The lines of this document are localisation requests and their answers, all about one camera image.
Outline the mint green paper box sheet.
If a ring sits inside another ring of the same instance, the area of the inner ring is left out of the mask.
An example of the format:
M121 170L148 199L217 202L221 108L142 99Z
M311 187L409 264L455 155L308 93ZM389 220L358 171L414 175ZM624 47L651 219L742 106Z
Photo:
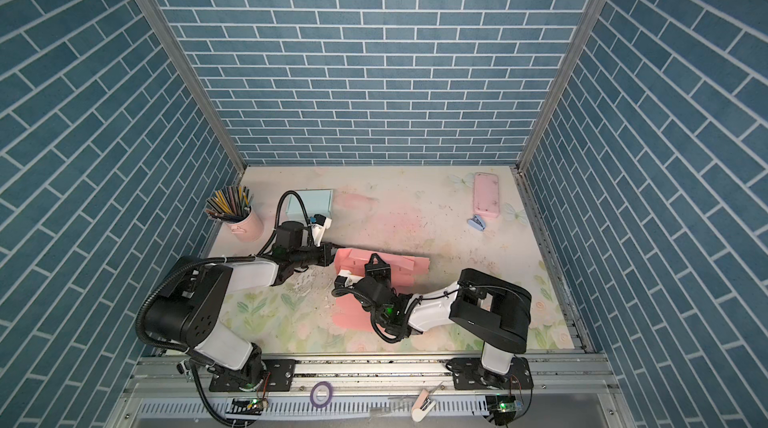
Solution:
M331 217L332 190L303 190L298 191L302 199L307 215L313 218L315 215ZM283 205L283 220L304 222L304 216L297 198L290 195Z

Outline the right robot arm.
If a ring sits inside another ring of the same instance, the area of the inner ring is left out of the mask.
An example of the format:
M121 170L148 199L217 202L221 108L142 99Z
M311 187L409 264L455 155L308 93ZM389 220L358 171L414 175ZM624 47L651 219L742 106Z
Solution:
M446 363L456 390L532 391L527 349L532 295L524 288L476 269L461 271L457 282L428 294L399 293L391 285L391 267L374 253L364 275L342 270L332 295L354 297L384 342L447 325L457 325L482 342L478 358Z

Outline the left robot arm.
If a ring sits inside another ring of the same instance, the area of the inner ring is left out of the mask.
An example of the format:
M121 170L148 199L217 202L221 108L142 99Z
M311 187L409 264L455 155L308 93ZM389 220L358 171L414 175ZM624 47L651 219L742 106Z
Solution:
M208 367L254 377L261 370L260 349L219 320L226 296L280 286L296 273L334 261L336 246L323 240L332 219L320 213L311 216L296 191L281 196L277 215L290 197L298 202L303 219L277 220L257 254L180 259L140 305L135 319L139 340L161 350L183 352Z

